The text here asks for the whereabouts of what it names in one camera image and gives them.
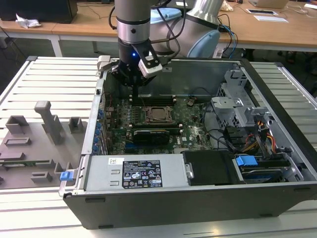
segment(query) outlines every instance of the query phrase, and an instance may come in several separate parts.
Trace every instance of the cpu socket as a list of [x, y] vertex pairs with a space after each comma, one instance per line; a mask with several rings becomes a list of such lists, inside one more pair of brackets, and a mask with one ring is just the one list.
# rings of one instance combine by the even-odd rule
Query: cpu socket
[[145, 107], [146, 122], [149, 124], [173, 124], [171, 107]]

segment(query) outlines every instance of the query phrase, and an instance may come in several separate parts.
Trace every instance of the warning label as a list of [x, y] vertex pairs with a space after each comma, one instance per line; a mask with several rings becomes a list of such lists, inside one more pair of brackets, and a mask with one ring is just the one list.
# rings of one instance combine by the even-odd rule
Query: warning label
[[125, 189], [163, 187], [159, 160], [124, 161], [122, 187]]

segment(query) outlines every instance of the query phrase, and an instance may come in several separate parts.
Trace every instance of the white cloth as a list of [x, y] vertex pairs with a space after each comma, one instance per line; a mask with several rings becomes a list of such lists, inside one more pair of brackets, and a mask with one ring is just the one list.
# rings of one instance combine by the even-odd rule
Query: white cloth
[[222, 5], [221, 5], [221, 8], [220, 8], [221, 11], [233, 11], [233, 8], [232, 6], [230, 6], [226, 0], [223, 1]]
[[39, 23], [38, 20], [28, 20], [25, 19], [23, 17], [18, 16], [18, 14], [16, 14], [16, 20], [15, 22], [17, 22], [20, 26], [28, 29], [29, 27], [38, 27], [41, 26], [41, 24]]

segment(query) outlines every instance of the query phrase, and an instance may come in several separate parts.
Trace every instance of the blue cable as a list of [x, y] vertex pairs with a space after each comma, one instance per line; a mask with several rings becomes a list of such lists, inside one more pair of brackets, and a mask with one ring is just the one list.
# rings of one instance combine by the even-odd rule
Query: blue cable
[[235, 49], [236, 49], [236, 41], [235, 41], [235, 37], [234, 37], [234, 34], [232, 33], [232, 31], [228, 28], [228, 27], [226, 27], [225, 25], [222, 25], [227, 31], [228, 31], [228, 33], [232, 36], [232, 38], [233, 38], [233, 49], [232, 49], [232, 52], [231, 52], [231, 54], [230, 54], [230, 56], [229, 56], [229, 59], [231, 59], [231, 57], [232, 57], [232, 54], [233, 54], [233, 52], [235, 51]]
[[236, 41], [235, 41], [235, 38], [234, 38], [234, 34], [232, 34], [232, 37], [233, 37], [233, 49], [232, 49], [232, 52], [231, 52], [231, 54], [229, 56], [229, 59], [231, 59], [231, 57], [233, 55], [233, 52], [236, 50], [236, 47], [237, 47]]

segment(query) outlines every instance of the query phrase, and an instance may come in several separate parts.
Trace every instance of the slotted aluminum platform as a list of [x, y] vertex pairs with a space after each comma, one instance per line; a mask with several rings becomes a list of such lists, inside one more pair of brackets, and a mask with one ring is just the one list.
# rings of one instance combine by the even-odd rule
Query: slotted aluminum platform
[[42, 122], [34, 111], [37, 101], [50, 101], [60, 121], [81, 117], [88, 121], [96, 88], [97, 59], [38, 57], [26, 61], [0, 97], [0, 143], [12, 115]]
[[[42, 121], [33, 110], [37, 100], [51, 101], [52, 113], [61, 121], [70, 117], [88, 120], [98, 79], [96, 64], [97, 59], [91, 58], [38, 57], [25, 62], [0, 96], [0, 141], [6, 135], [5, 123], [10, 115]], [[316, 148], [314, 99], [286, 69], [273, 63], [252, 65]], [[317, 201], [302, 202], [276, 218], [90, 231], [81, 226], [57, 191], [56, 187], [0, 190], [0, 237], [317, 237]]]
[[[253, 62], [269, 89], [317, 150], [317, 102], [284, 67], [274, 63]], [[252, 91], [260, 106], [264, 102], [255, 90]]]

